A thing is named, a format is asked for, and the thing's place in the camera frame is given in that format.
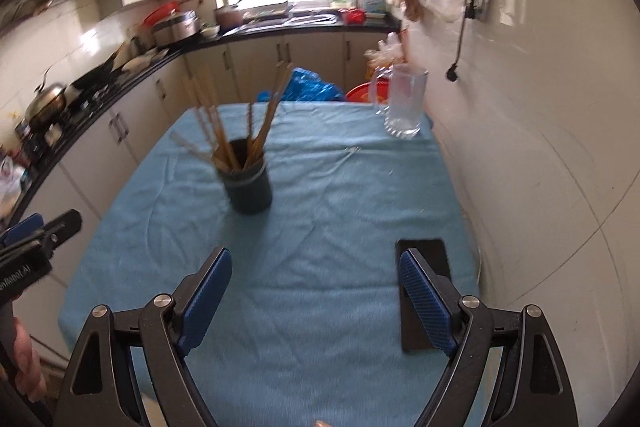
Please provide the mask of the person's left hand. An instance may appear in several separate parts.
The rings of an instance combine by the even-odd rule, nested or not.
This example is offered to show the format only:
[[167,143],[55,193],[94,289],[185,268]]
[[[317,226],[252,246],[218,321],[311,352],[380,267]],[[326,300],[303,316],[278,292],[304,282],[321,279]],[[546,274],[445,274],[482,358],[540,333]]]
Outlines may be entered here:
[[32,347],[27,329],[17,318],[13,319],[15,340],[13,356],[17,367],[15,375],[16,390],[24,395],[31,403],[40,401],[47,393],[38,352]]

